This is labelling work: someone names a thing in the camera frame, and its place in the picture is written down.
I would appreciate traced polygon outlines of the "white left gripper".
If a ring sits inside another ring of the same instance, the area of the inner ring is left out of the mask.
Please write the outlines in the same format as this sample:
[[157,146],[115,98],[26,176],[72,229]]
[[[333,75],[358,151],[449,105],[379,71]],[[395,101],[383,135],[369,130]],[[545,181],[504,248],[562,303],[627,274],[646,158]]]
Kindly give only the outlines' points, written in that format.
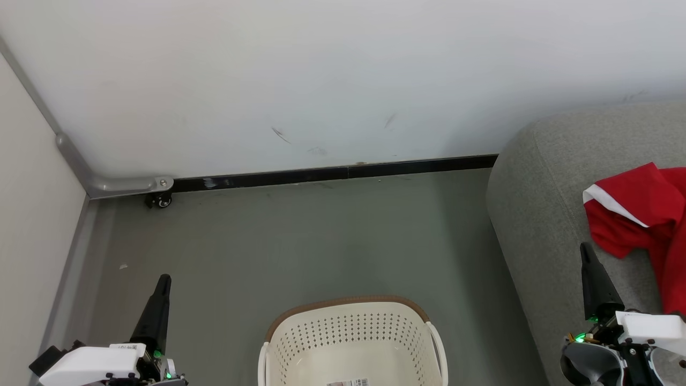
[[49,347],[39,356],[39,385],[187,385],[166,358],[172,278],[162,274],[130,337],[132,344],[70,350]]

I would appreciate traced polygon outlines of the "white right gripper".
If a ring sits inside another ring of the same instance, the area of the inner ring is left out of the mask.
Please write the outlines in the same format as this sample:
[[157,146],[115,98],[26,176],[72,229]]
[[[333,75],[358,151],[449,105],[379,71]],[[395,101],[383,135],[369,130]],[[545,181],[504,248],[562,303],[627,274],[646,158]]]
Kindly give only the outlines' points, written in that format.
[[677,385],[656,353],[684,368],[684,320],[678,315],[623,312],[625,305],[592,244],[580,244],[586,333],[568,335],[560,367],[573,385]]

